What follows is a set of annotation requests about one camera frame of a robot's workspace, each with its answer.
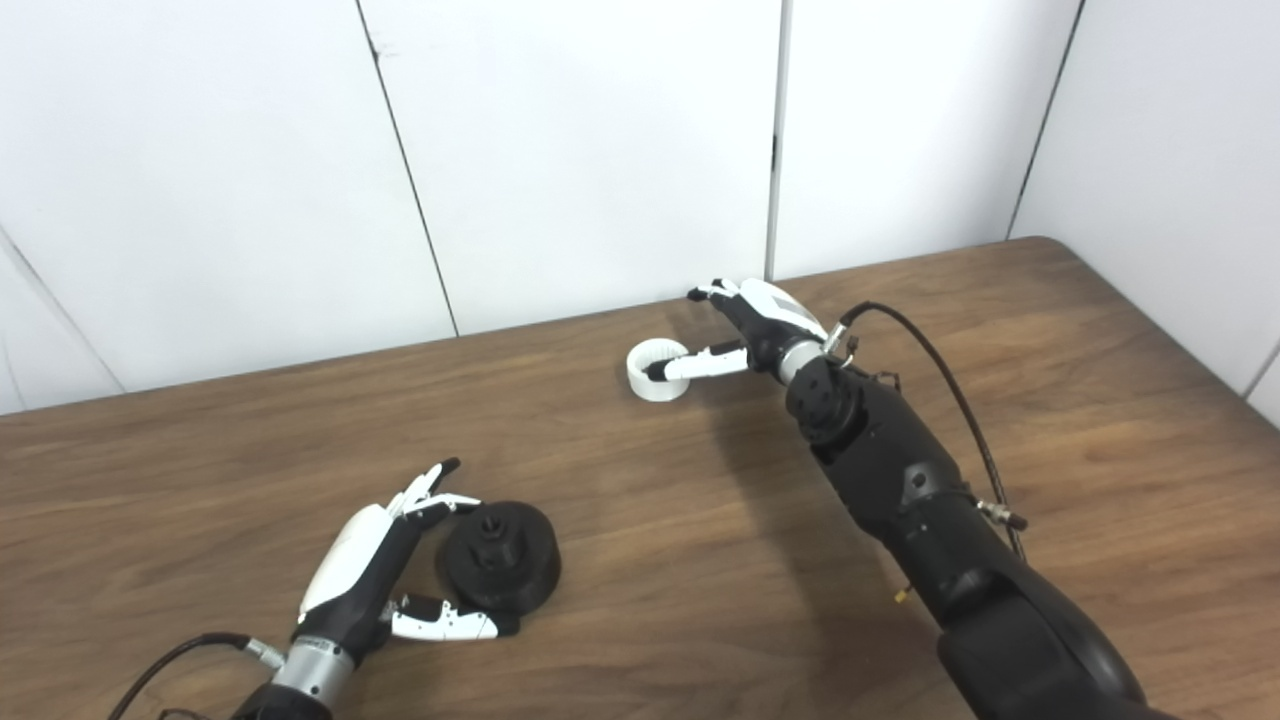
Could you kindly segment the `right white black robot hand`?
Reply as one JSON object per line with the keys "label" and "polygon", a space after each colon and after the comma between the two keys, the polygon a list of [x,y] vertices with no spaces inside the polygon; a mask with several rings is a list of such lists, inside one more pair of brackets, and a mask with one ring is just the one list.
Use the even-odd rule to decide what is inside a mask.
{"label": "right white black robot hand", "polygon": [[675,382],[755,372],[790,386],[795,375],[823,355],[823,325],[780,287],[755,278],[735,283],[714,279],[687,292],[709,302],[740,338],[695,354],[654,360],[641,368],[649,380]]}

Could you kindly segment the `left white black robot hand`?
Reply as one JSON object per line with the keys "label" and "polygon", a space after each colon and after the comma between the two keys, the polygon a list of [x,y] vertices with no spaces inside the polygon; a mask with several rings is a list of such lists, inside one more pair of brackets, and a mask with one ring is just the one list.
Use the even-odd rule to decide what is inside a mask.
{"label": "left white black robot hand", "polygon": [[439,491],[460,465],[457,457],[448,457],[387,503],[371,503],[351,516],[303,593],[293,641],[325,641],[361,664],[392,637],[451,642],[518,633],[521,621],[513,614],[396,591],[428,532],[483,506],[479,498]]}

